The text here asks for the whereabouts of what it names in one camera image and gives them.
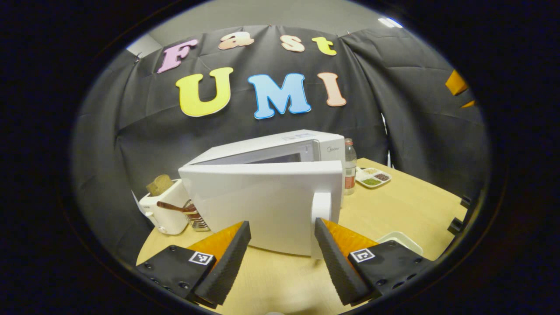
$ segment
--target yellow letter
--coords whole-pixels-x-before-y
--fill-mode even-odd
[[[228,34],[222,38],[218,48],[222,50],[230,49],[237,46],[247,46],[252,44],[255,40],[251,38],[251,34],[247,32],[235,32]]]
[[[305,50],[305,47],[300,44],[301,39],[295,36],[282,35],[280,36],[280,40],[282,41],[282,47],[284,47],[285,50],[290,50],[292,52],[303,52]]]
[[[326,100],[326,104],[329,106],[345,105],[346,100],[342,97],[340,90],[338,89],[338,76],[331,72],[321,72],[317,76],[321,78],[323,83],[325,83],[326,94],[329,96],[329,99]]]
[[[324,53],[325,55],[334,56],[337,54],[336,50],[332,50],[329,46],[333,44],[332,41],[328,41],[324,37],[315,37],[311,39],[312,41],[317,43],[317,47],[319,50]]]
[[[185,115],[200,117],[213,114],[226,107],[230,101],[230,73],[233,68],[218,68],[210,71],[210,76],[216,78],[216,97],[211,101],[200,101],[198,97],[198,82],[202,75],[190,75],[181,78],[175,83],[179,87],[179,104]]]

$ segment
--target black backdrop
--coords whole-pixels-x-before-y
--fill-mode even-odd
[[[255,42],[220,50],[220,38],[237,31],[249,32]],[[298,36],[305,51],[282,48],[282,35]],[[311,41],[315,37],[332,41],[337,55],[319,51]],[[179,167],[216,145],[310,129],[353,138],[359,158],[382,164],[390,144],[395,168],[459,196],[473,196],[488,178],[489,151],[479,107],[460,108],[473,99],[472,93],[453,96],[445,86],[453,68],[405,29],[337,37],[294,27],[244,26],[181,42],[192,39],[198,44],[181,65],[164,73],[156,71],[165,48],[139,61],[122,52],[99,76],[77,118],[72,160],[82,211],[109,251],[130,264],[151,230],[130,190],[140,199],[156,176],[178,178]],[[203,74],[199,95],[208,101],[216,94],[208,73],[221,67],[234,69],[228,105],[203,117],[184,115],[175,82]],[[338,75],[345,106],[327,106],[320,72]],[[255,119],[255,90],[247,78],[267,74],[281,86],[289,73],[305,76],[312,110]]]

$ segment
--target grey wall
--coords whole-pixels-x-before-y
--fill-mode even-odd
[[[347,0],[212,0],[179,13],[148,34],[162,46],[192,35],[244,25],[294,26],[344,35],[366,28],[386,27],[377,20],[380,17]],[[139,41],[143,43],[129,47],[131,52],[157,50],[153,49],[151,40],[144,37]]]

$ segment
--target blue letter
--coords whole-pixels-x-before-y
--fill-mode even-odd
[[[290,113],[307,113],[311,110],[311,105],[307,103],[304,92],[305,77],[299,73],[290,73],[284,79],[280,89],[272,78],[268,75],[250,76],[247,81],[255,87],[256,93],[256,119],[270,118],[274,116],[268,104],[268,100],[276,107],[276,110],[283,114],[286,112],[288,99],[291,100]]]

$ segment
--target black foam pad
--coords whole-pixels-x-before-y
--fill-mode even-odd
[[[244,221],[218,264],[195,289],[197,303],[211,308],[223,304],[234,284],[250,240],[249,222]]]
[[[315,237],[323,253],[330,279],[337,290],[342,304],[357,304],[371,298],[374,290],[368,288],[358,273],[338,249],[329,229],[321,218],[315,219]]]

